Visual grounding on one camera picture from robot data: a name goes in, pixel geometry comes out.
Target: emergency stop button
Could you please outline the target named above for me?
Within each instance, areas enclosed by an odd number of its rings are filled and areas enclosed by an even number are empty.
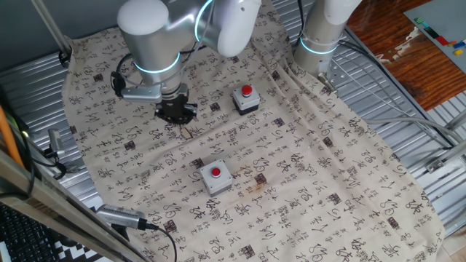
[[[247,98],[253,93],[253,88],[246,84],[245,86],[242,86],[241,93],[243,97]]]
[[[214,178],[218,178],[220,176],[220,170],[217,167],[212,169],[212,176]]]

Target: silver robot arm segment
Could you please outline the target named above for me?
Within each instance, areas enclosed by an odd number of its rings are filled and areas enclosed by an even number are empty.
[[[362,0],[316,0],[307,13],[294,60],[314,77],[326,75],[350,15]]]
[[[157,103],[156,115],[168,122],[189,122],[196,105],[187,104],[180,51],[204,35],[202,43],[221,55],[238,55],[249,41],[260,6],[261,0],[129,0],[117,22],[147,88],[123,89],[123,98]]]

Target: metal table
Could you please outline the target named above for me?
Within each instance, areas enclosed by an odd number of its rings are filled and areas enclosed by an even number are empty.
[[[291,41],[295,41],[301,28],[296,1],[272,2],[288,29]],[[312,0],[304,1],[305,11],[311,3]],[[343,38],[365,48],[349,30]],[[433,120],[388,71],[382,72],[358,52],[339,46],[333,63],[330,78],[338,89],[339,97],[364,119],[400,117],[404,115],[400,112],[402,110],[410,116]],[[60,130],[66,147],[66,157],[60,162],[79,167],[78,173],[67,174],[60,183],[81,201],[94,202],[98,193],[63,111],[61,87],[66,72],[58,60],[58,54],[53,54],[0,73],[0,83],[4,85],[17,114],[31,128],[31,137],[39,147],[48,147],[49,128]],[[466,207],[466,169],[461,152],[449,156],[450,160],[445,163],[445,167],[430,173],[426,166],[438,156],[449,154],[445,149],[448,144],[432,139],[430,128],[425,132],[419,125],[402,122],[374,125],[374,129],[423,186],[446,227],[446,234],[452,234],[465,224],[461,212]]]

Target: tablecloth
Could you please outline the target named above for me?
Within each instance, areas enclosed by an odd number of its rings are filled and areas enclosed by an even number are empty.
[[[184,127],[114,95],[110,73],[128,53],[118,28],[69,41],[63,106],[96,189],[169,231],[179,261],[435,261],[444,229],[427,195],[370,126],[293,62],[270,0],[238,56],[206,48],[189,64],[183,82],[199,110]],[[122,71],[141,80],[129,63]],[[240,116],[231,94],[244,84],[261,103]],[[234,181],[210,198],[199,168],[217,159]],[[160,232],[129,234],[153,261],[173,260]]]

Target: stain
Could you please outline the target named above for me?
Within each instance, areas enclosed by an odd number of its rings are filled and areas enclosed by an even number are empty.
[[[400,84],[406,89],[406,91],[408,91],[409,94],[413,96],[414,99],[425,98],[425,95],[422,92],[422,89],[415,88],[413,87],[413,85],[408,84],[408,83],[401,82]]]
[[[391,62],[392,62],[392,61],[390,61],[390,60],[388,60],[388,59],[383,59],[383,57],[384,57],[384,54],[376,55],[376,59],[377,59],[380,63],[382,63],[382,64],[391,63]]]
[[[421,36],[421,35],[422,35],[422,32],[419,30],[419,28],[414,26],[414,30],[406,37],[406,41],[400,44],[399,46],[395,47],[397,54],[393,56],[393,60],[397,60],[399,57],[402,57],[403,53],[405,53],[408,50],[408,48],[411,46],[412,41],[416,37]]]

